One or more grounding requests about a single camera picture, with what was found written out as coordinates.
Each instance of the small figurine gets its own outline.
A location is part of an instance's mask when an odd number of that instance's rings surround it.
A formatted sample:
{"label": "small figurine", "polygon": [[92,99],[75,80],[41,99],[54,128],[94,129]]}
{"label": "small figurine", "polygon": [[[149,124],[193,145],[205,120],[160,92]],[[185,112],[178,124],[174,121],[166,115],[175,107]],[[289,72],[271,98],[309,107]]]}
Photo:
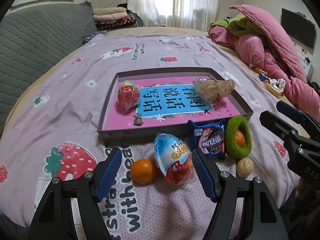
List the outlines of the small figurine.
{"label": "small figurine", "polygon": [[137,113],[133,117],[135,118],[133,121],[133,125],[135,125],[135,126],[142,126],[143,125],[143,120],[142,120],[141,114]]}
{"label": "small figurine", "polygon": [[195,79],[193,82],[196,92],[201,95],[204,101],[212,102],[216,99],[220,100],[234,90],[236,82],[233,79],[228,80],[201,80]]}
{"label": "small figurine", "polygon": [[131,107],[135,107],[140,101],[140,87],[133,80],[125,80],[118,90],[118,100],[128,112]]}

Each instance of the pink bedsheet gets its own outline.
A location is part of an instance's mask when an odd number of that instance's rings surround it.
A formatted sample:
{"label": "pink bedsheet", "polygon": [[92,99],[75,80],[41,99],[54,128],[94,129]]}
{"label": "pink bedsheet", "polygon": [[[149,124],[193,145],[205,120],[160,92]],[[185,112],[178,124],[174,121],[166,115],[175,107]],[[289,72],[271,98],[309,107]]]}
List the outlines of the pink bedsheet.
{"label": "pink bedsheet", "polygon": [[315,119],[320,119],[320,98],[316,91],[306,84],[306,74],[297,57],[297,51],[282,26],[265,10],[250,6],[231,6],[238,9],[253,23],[259,26],[278,51],[282,61],[271,54],[266,44],[255,35],[247,34],[239,39],[225,29],[216,26],[209,30],[215,43],[234,48],[242,61],[249,67],[258,67],[266,71],[270,78],[282,78],[286,81],[285,96],[299,110],[308,112]]}

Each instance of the blue gripper pad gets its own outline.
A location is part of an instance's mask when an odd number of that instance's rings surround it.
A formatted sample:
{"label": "blue gripper pad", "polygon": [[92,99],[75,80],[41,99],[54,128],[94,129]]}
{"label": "blue gripper pad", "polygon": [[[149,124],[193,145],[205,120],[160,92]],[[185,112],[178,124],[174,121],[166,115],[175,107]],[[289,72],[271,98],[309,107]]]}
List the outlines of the blue gripper pad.
{"label": "blue gripper pad", "polygon": [[103,198],[107,197],[111,189],[112,183],[115,177],[117,176],[119,167],[122,162],[121,150],[118,148],[115,154],[113,156],[110,155],[108,158],[110,157],[112,157],[112,159],[110,160],[109,165],[107,166],[105,172],[99,180],[99,190],[96,195],[96,198],[99,202],[101,202]]}
{"label": "blue gripper pad", "polygon": [[198,178],[200,180],[201,186],[203,188],[203,191],[206,197],[210,198],[212,202],[216,202],[217,195],[214,190],[215,189],[214,181],[211,178],[207,169],[205,168],[196,149],[192,151],[192,163],[196,169],[196,173],[198,175]]}

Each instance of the candy wrapper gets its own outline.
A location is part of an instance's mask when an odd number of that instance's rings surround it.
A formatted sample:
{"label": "candy wrapper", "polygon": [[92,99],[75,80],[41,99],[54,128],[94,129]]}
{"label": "candy wrapper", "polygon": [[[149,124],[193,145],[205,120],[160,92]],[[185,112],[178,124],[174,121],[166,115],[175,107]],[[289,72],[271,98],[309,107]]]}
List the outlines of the candy wrapper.
{"label": "candy wrapper", "polygon": [[190,132],[190,144],[192,148],[199,147],[208,159],[218,157],[221,160],[225,158],[224,133],[226,121],[221,120],[217,123],[210,123],[197,126],[191,120],[188,121]]}
{"label": "candy wrapper", "polygon": [[155,139],[155,160],[167,180],[185,184],[195,174],[189,147],[171,134],[161,133]]}
{"label": "candy wrapper", "polygon": [[118,90],[118,100],[125,111],[138,105],[140,101],[140,87],[133,80],[124,81]]}

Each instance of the green blanket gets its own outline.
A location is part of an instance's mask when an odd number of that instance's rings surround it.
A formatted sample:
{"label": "green blanket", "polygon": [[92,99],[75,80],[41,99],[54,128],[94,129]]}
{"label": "green blanket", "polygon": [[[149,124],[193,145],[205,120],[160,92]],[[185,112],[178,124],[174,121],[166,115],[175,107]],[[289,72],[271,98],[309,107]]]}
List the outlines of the green blanket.
{"label": "green blanket", "polygon": [[265,33],[257,27],[252,21],[250,21],[246,16],[242,13],[239,13],[236,17],[231,19],[220,19],[216,22],[210,23],[210,27],[212,26],[221,26],[228,29],[234,36],[240,38],[246,34],[253,34],[259,36],[261,39],[265,40],[274,57],[277,59],[281,59],[279,53],[273,47],[269,39],[267,39]]}

